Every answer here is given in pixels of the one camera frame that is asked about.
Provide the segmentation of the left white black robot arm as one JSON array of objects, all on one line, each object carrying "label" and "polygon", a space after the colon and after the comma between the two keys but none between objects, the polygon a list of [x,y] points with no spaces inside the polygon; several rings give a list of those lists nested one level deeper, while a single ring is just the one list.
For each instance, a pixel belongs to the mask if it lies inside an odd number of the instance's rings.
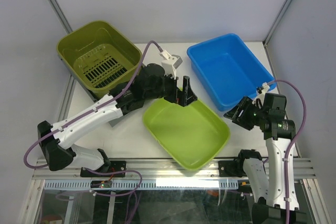
[{"label": "left white black robot arm", "polygon": [[197,96],[191,89],[189,77],[183,77],[181,88],[177,81],[178,78],[166,74],[163,67],[151,63],[132,80],[118,84],[79,114],[54,124],[39,123],[39,146],[49,170],[54,172],[72,165],[99,176],[106,175],[112,165],[105,151],[101,148],[90,150],[75,143],[101,124],[142,108],[148,100],[164,99],[182,107],[195,102]]}]

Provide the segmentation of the blue plastic tub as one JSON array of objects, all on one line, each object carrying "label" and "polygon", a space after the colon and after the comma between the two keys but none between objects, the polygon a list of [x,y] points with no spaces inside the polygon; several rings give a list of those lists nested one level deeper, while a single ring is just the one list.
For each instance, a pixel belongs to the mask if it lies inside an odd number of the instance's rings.
[{"label": "blue plastic tub", "polygon": [[217,110],[232,109],[244,96],[274,77],[236,34],[222,35],[186,51],[191,67]]}]

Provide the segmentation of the lime green shallow tub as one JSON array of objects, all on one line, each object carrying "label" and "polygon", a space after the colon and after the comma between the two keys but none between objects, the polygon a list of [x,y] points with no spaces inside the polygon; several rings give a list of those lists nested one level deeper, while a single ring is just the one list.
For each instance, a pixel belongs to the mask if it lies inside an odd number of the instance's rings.
[{"label": "lime green shallow tub", "polygon": [[203,168],[230,139],[229,126],[201,100],[182,107],[157,99],[142,120],[154,139],[186,170]]}]

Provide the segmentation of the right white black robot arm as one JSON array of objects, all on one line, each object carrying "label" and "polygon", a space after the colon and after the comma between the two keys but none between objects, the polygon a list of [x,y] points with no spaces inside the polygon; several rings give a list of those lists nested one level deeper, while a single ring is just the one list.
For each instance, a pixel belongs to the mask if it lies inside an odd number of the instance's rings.
[{"label": "right white black robot arm", "polygon": [[224,117],[244,129],[259,127],[268,152],[269,171],[256,150],[241,150],[224,166],[227,174],[247,176],[254,204],[253,223],[307,223],[300,211],[295,191],[292,145],[296,136],[294,121],[285,118],[284,95],[266,93],[264,100],[243,97]]}]

